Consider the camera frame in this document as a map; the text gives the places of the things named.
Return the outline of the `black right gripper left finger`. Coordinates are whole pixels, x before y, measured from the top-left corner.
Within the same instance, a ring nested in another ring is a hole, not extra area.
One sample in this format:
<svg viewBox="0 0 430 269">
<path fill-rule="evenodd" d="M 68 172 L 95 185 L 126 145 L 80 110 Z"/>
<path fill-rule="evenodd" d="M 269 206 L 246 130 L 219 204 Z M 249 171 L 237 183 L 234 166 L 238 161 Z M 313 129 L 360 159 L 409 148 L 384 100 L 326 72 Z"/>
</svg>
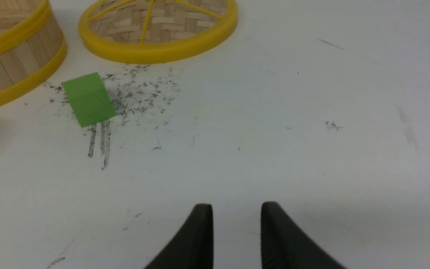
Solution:
<svg viewBox="0 0 430 269">
<path fill-rule="evenodd" d="M 147 269 L 212 269 L 214 222 L 210 204 L 194 206 L 172 240 L 147 264 Z"/>
</svg>

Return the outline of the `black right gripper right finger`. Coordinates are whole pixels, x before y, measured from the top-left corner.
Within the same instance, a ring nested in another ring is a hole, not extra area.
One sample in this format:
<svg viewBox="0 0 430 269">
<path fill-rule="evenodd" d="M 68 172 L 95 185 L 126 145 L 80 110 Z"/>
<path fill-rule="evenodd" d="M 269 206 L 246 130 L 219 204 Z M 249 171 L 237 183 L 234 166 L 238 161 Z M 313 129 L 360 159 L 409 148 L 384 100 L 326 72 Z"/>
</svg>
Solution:
<svg viewBox="0 0 430 269">
<path fill-rule="evenodd" d="M 263 269 L 343 269 L 294 223 L 276 201 L 261 208 Z"/>
</svg>

